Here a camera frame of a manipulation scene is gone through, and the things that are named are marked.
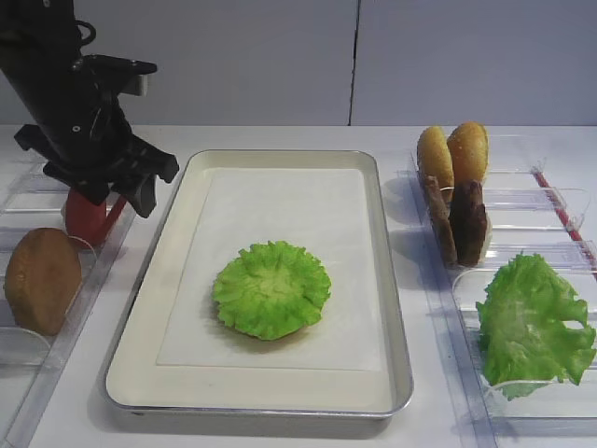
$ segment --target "metal tray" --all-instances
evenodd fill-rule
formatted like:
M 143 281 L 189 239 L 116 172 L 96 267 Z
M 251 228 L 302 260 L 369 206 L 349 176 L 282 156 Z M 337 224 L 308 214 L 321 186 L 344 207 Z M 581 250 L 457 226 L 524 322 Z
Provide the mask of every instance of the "metal tray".
M 274 343 L 223 328 L 210 298 L 237 251 L 268 240 L 305 246 L 332 280 L 322 321 Z M 368 437 L 409 402 L 409 354 L 369 155 L 201 152 L 146 266 L 104 373 L 123 427 Z

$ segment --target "lettuce leaf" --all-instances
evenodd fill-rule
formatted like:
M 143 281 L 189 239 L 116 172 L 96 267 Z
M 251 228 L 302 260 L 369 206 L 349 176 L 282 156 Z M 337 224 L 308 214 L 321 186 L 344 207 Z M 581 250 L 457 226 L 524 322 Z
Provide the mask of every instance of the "lettuce leaf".
M 575 300 L 572 286 L 539 255 L 518 255 L 502 266 L 477 302 L 483 374 L 490 385 L 513 380 L 578 385 L 596 350 L 587 303 Z M 565 322 L 578 322 L 571 329 Z M 505 386 L 508 399 L 524 397 L 542 385 Z
M 214 283 L 224 325 L 271 341 L 321 320 L 331 281 L 319 259 L 285 241 L 239 254 Z

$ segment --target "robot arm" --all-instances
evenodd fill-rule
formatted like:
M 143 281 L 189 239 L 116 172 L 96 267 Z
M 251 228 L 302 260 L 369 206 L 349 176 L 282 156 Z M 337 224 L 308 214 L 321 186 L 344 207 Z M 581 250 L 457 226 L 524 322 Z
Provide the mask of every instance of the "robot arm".
M 157 66 L 83 56 L 94 37 L 91 25 L 76 20 L 73 0 L 0 0 L 0 69 L 36 122 L 15 139 L 48 160 L 46 175 L 89 202 L 114 191 L 148 217 L 156 176 L 172 182 L 178 163 L 132 133 L 118 95 L 138 93 L 139 80 Z

